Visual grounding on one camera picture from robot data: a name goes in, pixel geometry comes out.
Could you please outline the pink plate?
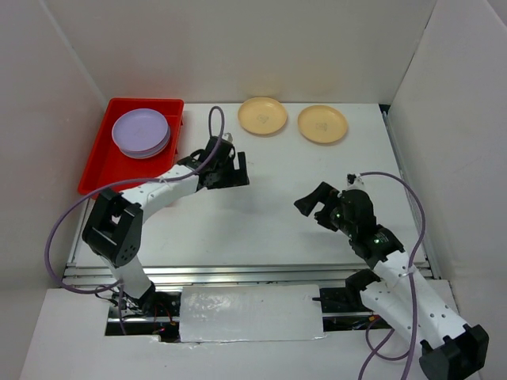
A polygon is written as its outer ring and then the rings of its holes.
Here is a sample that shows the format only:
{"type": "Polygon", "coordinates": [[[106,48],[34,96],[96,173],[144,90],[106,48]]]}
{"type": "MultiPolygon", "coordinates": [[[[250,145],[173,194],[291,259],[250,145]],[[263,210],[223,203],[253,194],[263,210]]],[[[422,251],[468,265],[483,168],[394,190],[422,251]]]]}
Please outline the pink plate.
{"type": "Polygon", "coordinates": [[[151,153],[159,153],[165,149],[168,142],[170,140],[170,136],[167,135],[163,139],[156,138],[129,138],[125,141],[121,142],[118,147],[120,151],[134,153],[134,154],[151,154],[151,153]]]}

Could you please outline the purple plate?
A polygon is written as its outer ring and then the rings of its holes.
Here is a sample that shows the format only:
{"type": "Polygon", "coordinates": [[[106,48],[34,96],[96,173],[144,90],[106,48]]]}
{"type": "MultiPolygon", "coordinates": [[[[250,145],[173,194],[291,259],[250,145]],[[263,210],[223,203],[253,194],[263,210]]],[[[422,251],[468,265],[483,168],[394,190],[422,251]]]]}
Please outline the purple plate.
{"type": "Polygon", "coordinates": [[[112,126],[112,140],[134,153],[153,150],[170,137],[170,125],[163,114],[150,108],[126,112],[112,126]]]}

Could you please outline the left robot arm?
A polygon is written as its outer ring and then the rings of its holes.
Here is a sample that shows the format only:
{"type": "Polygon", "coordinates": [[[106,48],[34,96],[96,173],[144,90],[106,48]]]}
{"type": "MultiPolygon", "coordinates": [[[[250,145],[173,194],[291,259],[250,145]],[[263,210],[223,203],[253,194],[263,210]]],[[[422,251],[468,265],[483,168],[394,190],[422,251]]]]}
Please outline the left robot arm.
{"type": "Polygon", "coordinates": [[[87,219],[82,240],[123,285],[128,306],[139,316],[152,312],[163,296],[141,265],[143,224],[175,201],[203,189],[245,186],[250,183],[246,154],[232,142],[212,136],[204,149],[179,160],[153,182],[116,192],[101,191],[87,219]]]}

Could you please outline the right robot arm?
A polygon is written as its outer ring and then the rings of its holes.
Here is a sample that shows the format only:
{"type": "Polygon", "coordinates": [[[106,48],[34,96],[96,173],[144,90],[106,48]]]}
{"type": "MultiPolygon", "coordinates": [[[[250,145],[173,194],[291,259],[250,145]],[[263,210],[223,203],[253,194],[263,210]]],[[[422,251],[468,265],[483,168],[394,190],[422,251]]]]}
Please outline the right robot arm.
{"type": "Polygon", "coordinates": [[[350,175],[340,192],[322,182],[295,201],[304,215],[342,232],[367,269],[346,281],[345,301],[365,307],[409,343],[407,359],[417,358],[428,379],[466,379],[486,363],[489,336],[471,326],[433,289],[400,240],[376,220],[373,202],[360,177],[350,175]]]}

